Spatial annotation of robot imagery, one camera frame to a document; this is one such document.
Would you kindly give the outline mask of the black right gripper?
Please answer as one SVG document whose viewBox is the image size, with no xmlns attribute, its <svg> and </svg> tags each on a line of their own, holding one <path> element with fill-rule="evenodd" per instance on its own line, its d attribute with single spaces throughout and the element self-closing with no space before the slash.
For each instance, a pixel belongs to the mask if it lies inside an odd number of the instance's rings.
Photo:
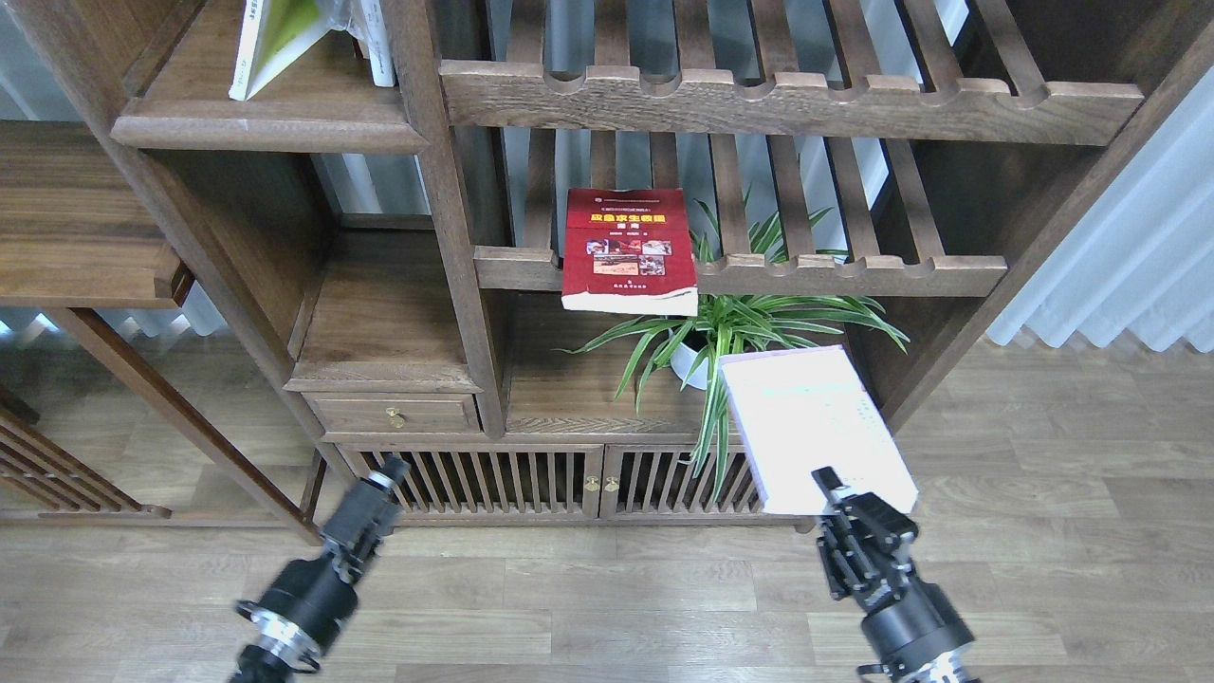
<svg viewBox="0 0 1214 683">
<path fill-rule="evenodd" d="M 833 601 L 857 601 L 861 631 L 877 656 L 855 675 L 969 679 L 961 655 L 975 636 L 944 591 L 918 575 L 910 560 L 917 524 L 875 493 L 853 493 L 832 467 L 812 477 L 827 500 L 817 550 L 828 591 Z"/>
</svg>

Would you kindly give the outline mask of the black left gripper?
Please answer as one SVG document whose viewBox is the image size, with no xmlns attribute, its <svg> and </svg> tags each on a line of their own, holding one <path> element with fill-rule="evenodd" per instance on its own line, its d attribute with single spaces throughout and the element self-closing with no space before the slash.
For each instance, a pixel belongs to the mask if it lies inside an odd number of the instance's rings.
<svg viewBox="0 0 1214 683">
<path fill-rule="evenodd" d="M 399 503 L 392 489 L 412 469 L 388 455 L 348 489 L 322 527 L 320 557 L 296 559 L 259 601 L 237 601 L 236 610 L 259 627 L 260 639 L 237 658 L 239 665 L 317 665 L 359 607 L 353 588 L 376 560 L 382 539 L 395 533 Z"/>
</svg>

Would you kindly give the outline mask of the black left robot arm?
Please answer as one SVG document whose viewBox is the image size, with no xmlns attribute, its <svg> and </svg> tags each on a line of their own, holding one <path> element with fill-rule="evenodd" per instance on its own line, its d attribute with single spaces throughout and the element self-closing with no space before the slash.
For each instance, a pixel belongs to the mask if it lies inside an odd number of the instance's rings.
<svg viewBox="0 0 1214 683">
<path fill-rule="evenodd" d="M 322 527 L 317 558 L 287 563 L 259 601 L 237 602 L 236 610 L 259 627 L 260 638 L 240 653 L 231 681 L 290 682 L 294 675 L 320 671 L 320 658 L 359 607 L 356 584 L 382 536 L 392 533 L 399 514 L 392 489 L 410 469 L 398 455 L 388 455 L 348 489 Z"/>
</svg>

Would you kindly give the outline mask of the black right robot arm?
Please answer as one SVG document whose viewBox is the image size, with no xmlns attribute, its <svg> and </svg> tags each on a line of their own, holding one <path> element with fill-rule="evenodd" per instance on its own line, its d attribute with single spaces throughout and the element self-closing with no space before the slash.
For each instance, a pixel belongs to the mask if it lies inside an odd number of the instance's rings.
<svg viewBox="0 0 1214 683">
<path fill-rule="evenodd" d="M 833 601 L 851 596 L 864 611 L 861 630 L 877 664 L 857 677 L 892 682 L 971 682 L 960 661 L 974 634 L 936 584 L 910 560 L 919 528 L 875 493 L 853 493 L 832 467 L 815 469 L 827 500 L 817 539 Z"/>
</svg>

